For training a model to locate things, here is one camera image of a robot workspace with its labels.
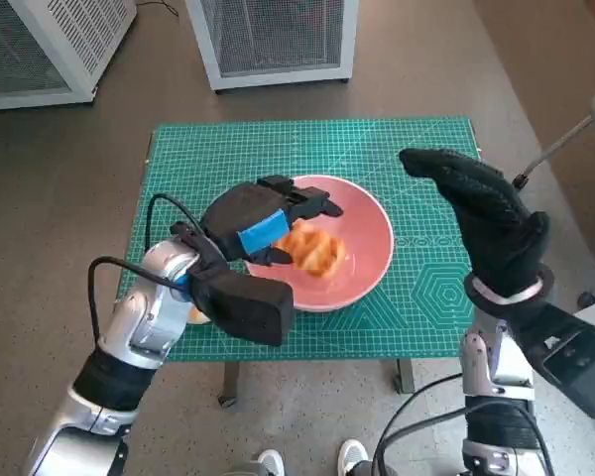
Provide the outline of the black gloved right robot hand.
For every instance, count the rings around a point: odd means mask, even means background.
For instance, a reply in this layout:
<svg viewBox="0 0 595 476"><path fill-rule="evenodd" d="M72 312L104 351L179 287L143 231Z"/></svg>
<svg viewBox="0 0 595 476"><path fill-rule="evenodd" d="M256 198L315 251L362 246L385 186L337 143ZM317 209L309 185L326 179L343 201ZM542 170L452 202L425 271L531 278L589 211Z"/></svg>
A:
<svg viewBox="0 0 595 476"><path fill-rule="evenodd" d="M453 208L473 274L494 294L510 298L537 281L549 238L549 218L529 211L503 174L447 150L403 149L414 178L432 179Z"/></svg>

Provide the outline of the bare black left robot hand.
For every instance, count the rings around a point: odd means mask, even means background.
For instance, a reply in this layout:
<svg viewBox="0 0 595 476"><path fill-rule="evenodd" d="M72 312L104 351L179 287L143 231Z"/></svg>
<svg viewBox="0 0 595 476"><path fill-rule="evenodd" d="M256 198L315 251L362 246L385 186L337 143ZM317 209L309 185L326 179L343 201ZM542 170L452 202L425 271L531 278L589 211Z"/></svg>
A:
<svg viewBox="0 0 595 476"><path fill-rule="evenodd" d="M300 188L291 178L275 175L228 189L209 205L200 225L226 261L271 266L293 261L275 244L289 234L295 221L342 214L329 192Z"/></svg>

